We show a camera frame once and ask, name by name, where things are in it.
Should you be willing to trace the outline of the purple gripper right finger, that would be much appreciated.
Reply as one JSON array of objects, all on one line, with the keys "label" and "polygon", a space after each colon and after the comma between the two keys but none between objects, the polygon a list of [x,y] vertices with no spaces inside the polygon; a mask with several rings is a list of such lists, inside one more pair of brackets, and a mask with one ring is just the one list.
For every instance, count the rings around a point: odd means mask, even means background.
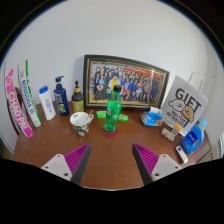
[{"label": "purple gripper right finger", "polygon": [[132,146],[132,153],[144,185],[182,169],[182,167],[167,154],[158,155],[136,143]]}]

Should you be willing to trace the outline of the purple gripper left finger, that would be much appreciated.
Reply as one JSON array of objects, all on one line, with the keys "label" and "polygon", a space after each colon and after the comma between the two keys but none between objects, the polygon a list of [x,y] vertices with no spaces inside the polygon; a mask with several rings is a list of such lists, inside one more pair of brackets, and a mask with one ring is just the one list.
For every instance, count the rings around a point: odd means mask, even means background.
[{"label": "purple gripper left finger", "polygon": [[87,143],[66,155],[56,154],[42,169],[79,185],[90,154],[91,144]]}]

